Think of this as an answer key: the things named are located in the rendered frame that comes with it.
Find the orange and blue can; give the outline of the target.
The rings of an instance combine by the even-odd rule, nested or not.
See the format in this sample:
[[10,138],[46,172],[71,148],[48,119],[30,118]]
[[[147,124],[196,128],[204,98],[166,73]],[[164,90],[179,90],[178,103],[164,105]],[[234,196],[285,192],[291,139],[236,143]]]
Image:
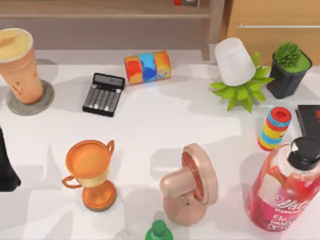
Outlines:
[[130,85],[151,83],[171,77],[171,62],[165,50],[126,56],[124,66]]

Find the black calculator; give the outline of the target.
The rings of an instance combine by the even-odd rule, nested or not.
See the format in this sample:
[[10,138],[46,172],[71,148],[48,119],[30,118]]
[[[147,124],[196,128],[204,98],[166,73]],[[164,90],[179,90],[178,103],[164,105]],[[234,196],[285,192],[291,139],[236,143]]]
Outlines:
[[82,111],[105,117],[113,117],[125,88],[123,77],[94,73]]

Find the rose gold desk fan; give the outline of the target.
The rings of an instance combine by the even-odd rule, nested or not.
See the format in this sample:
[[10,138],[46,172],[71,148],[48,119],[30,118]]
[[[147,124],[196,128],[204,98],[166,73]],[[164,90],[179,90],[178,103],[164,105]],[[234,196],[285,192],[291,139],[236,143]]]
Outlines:
[[190,226],[217,202],[218,179],[210,157],[197,143],[183,148],[181,164],[181,169],[162,177],[159,187],[167,218],[177,225]]

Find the orange trophy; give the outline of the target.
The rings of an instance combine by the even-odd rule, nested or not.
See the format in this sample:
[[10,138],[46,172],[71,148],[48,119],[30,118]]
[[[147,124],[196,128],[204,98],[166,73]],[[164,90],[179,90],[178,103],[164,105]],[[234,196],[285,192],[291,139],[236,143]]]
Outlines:
[[66,155],[65,165],[70,175],[61,182],[69,189],[82,188],[82,201],[93,212],[105,211],[116,201],[116,187],[108,180],[114,150],[113,140],[107,144],[84,140]]

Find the white pot with green plant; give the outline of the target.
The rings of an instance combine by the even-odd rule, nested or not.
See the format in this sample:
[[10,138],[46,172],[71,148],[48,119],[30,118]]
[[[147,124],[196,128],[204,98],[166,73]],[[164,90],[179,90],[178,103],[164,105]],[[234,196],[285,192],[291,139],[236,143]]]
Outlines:
[[215,58],[220,74],[220,81],[210,84],[212,93],[228,100],[227,110],[232,110],[237,104],[251,112],[254,100],[265,102],[262,85],[271,83],[269,66],[260,65],[260,54],[249,55],[243,42],[236,37],[227,38],[215,47]]

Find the wooden open shelf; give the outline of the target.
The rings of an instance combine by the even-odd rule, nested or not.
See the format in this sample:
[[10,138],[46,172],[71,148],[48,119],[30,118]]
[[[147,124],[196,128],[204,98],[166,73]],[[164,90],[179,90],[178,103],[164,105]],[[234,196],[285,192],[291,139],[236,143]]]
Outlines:
[[218,40],[226,0],[0,0],[0,29],[31,32],[38,50],[196,51]]

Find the green bottle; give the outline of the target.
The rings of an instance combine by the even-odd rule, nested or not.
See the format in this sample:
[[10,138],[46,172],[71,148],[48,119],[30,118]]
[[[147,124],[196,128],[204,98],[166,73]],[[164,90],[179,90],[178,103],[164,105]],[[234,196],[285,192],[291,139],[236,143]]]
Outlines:
[[164,221],[155,220],[147,231],[144,240],[174,240],[174,237]]

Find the stack of coloured rings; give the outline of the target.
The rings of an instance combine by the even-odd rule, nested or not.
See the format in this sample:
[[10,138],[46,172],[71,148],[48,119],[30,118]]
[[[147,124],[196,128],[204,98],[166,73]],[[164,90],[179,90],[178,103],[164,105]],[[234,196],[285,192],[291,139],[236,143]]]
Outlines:
[[291,112],[281,106],[273,107],[266,116],[258,137],[258,145],[265,151],[279,147],[292,121]]

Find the grey round coaster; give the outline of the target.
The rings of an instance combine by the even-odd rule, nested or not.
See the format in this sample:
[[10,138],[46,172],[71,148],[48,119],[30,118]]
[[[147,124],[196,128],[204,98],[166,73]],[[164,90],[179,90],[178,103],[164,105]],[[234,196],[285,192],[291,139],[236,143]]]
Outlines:
[[6,96],[8,108],[19,116],[33,116],[46,110],[54,100],[55,91],[49,82],[41,79],[41,84],[43,87],[43,95],[37,102],[32,104],[21,103],[10,90]]

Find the black pot with green plant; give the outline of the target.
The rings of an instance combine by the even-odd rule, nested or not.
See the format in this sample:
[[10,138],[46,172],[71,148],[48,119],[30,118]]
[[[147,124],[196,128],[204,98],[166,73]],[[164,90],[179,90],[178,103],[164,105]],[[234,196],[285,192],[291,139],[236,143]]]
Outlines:
[[310,58],[296,43],[281,43],[272,54],[270,77],[273,81],[267,84],[267,89],[276,99],[292,96],[312,66]]

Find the pink bottle with black cap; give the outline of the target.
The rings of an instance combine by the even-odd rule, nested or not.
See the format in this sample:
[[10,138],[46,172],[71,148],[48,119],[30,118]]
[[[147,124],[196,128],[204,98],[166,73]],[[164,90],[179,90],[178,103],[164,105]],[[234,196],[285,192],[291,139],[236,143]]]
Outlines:
[[320,144],[298,137],[272,150],[246,205],[251,221],[268,232],[288,229],[320,192]]

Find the wooden cupboard door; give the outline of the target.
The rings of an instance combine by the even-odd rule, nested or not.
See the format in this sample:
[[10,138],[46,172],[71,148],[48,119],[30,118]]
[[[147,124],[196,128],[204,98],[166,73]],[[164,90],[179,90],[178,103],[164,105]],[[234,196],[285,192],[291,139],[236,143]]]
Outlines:
[[268,65],[282,42],[294,42],[320,65],[320,28],[237,28],[244,25],[320,25],[320,0],[225,0],[221,38],[241,39]]

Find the orange cup with cream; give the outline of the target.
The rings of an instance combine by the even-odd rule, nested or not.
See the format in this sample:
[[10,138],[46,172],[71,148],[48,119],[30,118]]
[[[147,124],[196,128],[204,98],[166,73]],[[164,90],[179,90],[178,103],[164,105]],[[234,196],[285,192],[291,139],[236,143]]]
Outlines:
[[28,31],[21,28],[0,29],[0,76],[23,104],[33,104],[43,96],[34,39]]

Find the black book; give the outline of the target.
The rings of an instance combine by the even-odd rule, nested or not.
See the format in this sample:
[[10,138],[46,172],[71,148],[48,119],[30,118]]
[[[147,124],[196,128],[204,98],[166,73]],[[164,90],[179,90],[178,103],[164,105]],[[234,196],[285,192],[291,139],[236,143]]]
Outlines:
[[320,144],[320,105],[298,105],[295,112],[302,136]]

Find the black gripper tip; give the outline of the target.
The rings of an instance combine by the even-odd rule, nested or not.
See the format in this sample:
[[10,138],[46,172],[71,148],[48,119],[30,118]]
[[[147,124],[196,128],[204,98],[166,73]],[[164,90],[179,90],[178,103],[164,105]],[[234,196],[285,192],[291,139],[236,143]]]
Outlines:
[[0,127],[0,192],[13,192],[20,185],[21,180],[10,163]]

